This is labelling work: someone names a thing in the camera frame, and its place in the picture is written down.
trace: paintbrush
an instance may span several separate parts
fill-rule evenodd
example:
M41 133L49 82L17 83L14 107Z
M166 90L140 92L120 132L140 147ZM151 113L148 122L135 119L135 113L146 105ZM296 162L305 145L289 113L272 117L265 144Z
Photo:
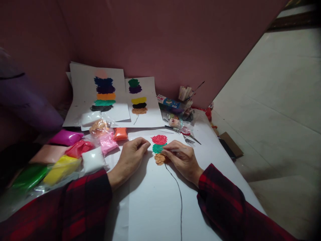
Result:
M202 86L202 84L200 84L200 85L196 88L196 90L194 90L193 94L192 94L190 97L188 97L186 100L184 100L184 101L189 100L193 95L195 95L195 92Z

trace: box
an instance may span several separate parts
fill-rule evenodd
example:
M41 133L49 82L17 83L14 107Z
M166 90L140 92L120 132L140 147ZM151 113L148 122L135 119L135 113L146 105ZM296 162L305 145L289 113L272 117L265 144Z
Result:
M243 156L242 150L237 146L227 132L220 135L220 142L231 158L236 159Z

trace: black line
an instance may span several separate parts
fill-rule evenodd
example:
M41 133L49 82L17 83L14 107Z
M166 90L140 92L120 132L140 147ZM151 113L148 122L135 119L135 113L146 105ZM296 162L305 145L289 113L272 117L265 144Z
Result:
M136 118L136 120L135 120L135 123L134 123L134 124L136 124L136 121L137 121L138 117L139 117L139 114L138 114L138 116L137 116L137 118Z
M168 170L168 172L172 175L172 177L175 179L177 185L178 185L178 182L176 180L176 178L173 176L173 174ZM181 189L180 189L180 186L178 185L178 189L180 190L180 196L181 196L181 241L183 240L183 236L182 236L182 215L183 215L183 199L182 199L182 193L181 193Z

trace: red plaid sleeve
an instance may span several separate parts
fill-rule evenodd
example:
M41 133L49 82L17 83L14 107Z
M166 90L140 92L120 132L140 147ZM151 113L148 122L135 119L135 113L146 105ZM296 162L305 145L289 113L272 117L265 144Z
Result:
M0 223L0 240L103 240L112 190L105 170L50 191Z
M200 177L197 199L223 240L297 240L249 204L213 164Z

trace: tiled floor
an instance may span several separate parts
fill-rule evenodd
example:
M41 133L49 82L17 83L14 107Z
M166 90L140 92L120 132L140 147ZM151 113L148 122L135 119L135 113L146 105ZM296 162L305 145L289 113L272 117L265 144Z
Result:
M319 29L264 34L212 111L219 133L226 131L244 152L235 165L267 214L299 238L313 222L310 207L320 190L318 34Z

